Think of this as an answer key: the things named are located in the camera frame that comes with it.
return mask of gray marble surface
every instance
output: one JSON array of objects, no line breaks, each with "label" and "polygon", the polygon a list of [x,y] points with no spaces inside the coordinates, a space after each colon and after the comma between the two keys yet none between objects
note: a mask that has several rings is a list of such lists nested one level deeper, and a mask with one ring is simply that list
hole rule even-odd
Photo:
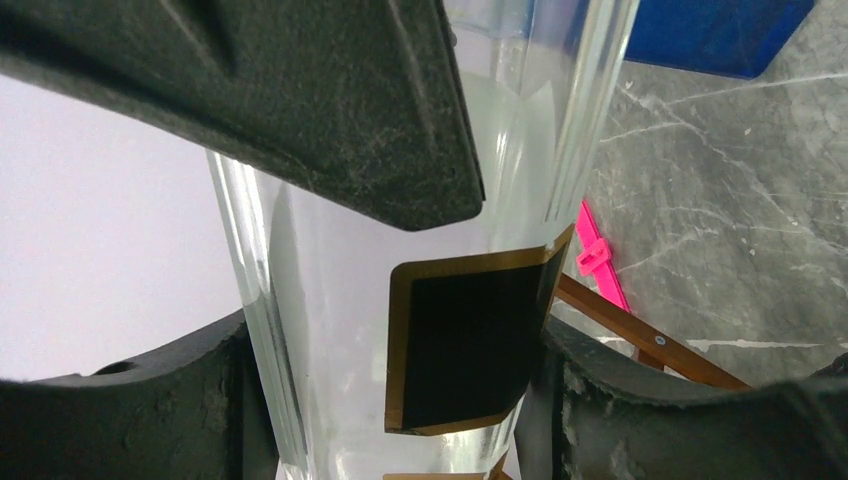
[{"label": "gray marble surface", "polygon": [[587,199],[634,313],[760,385],[848,350],[846,170],[848,3],[821,0],[756,80],[625,63]]}]

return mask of pink clip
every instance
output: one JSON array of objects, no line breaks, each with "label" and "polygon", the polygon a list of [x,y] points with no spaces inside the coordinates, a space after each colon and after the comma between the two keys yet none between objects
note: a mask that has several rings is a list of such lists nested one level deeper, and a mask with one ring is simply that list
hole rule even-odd
[{"label": "pink clip", "polygon": [[630,306],[627,305],[624,292],[621,291],[621,284],[612,268],[612,251],[607,241],[601,238],[586,200],[580,204],[575,230],[584,248],[583,253],[577,256],[577,269],[580,275],[584,277],[594,275],[601,296],[618,308],[629,312]]}]

